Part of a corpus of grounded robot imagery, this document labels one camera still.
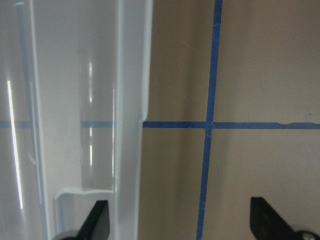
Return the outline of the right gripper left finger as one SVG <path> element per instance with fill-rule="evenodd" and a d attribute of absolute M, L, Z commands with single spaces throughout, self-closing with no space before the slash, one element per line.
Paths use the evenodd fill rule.
<path fill-rule="evenodd" d="M 107 200 L 98 200 L 77 233 L 77 239 L 108 240 L 110 231 L 109 203 Z"/>

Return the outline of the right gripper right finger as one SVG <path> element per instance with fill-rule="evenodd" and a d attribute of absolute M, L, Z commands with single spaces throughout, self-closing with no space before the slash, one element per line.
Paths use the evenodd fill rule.
<path fill-rule="evenodd" d="M 307 234 L 293 230 L 263 197 L 250 198 L 250 230 L 257 240 L 302 240 Z"/>

